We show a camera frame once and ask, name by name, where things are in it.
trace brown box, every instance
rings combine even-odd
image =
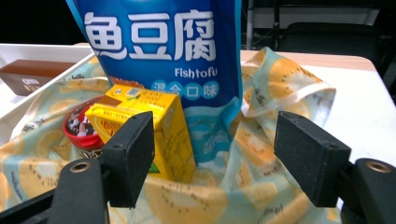
[[[75,63],[16,60],[0,68],[0,78],[15,94],[27,96]]]

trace kiwi print fabric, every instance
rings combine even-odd
[[[0,211],[55,188],[60,170],[81,158],[62,121],[110,84],[99,78],[105,73],[95,59],[72,76],[85,78],[43,91],[20,133],[0,147]],[[230,126],[229,150],[200,164],[190,184],[148,176],[135,209],[109,206],[110,223],[341,223],[338,209],[309,202],[273,148],[278,110],[323,124],[335,89],[269,49],[242,65],[242,79],[244,103]]]
[[[316,208],[274,154],[279,110],[322,125],[335,89],[270,49],[242,64],[244,103],[230,150],[200,163],[189,185],[148,177],[131,223],[340,223]]]

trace white tray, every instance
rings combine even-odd
[[[12,130],[41,91],[66,77],[92,56],[90,46],[0,44],[0,67],[18,59],[76,63],[26,97],[14,94],[0,78],[0,146],[8,142]]]

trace metal screw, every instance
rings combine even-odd
[[[79,162],[79,163],[75,164],[74,166],[70,167],[70,171],[72,173],[80,173],[80,172],[84,172],[84,171],[88,170],[90,167],[91,167],[90,162],[82,161],[82,162]]]
[[[372,169],[374,171],[377,171],[379,173],[386,174],[386,173],[390,173],[391,172],[391,169],[386,164],[380,163],[380,162],[377,162],[377,161],[367,161],[366,165],[370,169]]]

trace snack package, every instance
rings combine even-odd
[[[112,84],[176,93],[197,162],[231,143],[240,0],[66,0]]]

